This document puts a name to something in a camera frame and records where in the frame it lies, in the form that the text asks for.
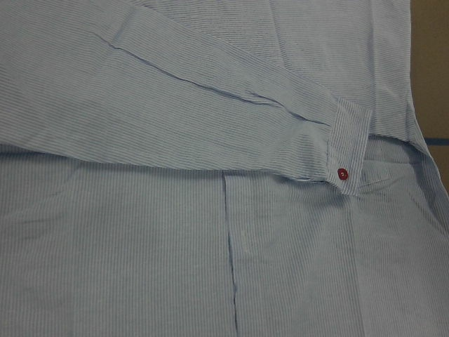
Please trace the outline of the light blue striped shirt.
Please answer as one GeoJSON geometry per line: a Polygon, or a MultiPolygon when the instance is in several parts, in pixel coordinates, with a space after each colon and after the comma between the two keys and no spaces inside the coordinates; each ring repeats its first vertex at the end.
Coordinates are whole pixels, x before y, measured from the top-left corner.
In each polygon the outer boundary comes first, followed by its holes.
{"type": "Polygon", "coordinates": [[[409,1],[2,1],[2,336],[447,336],[409,1]]]}

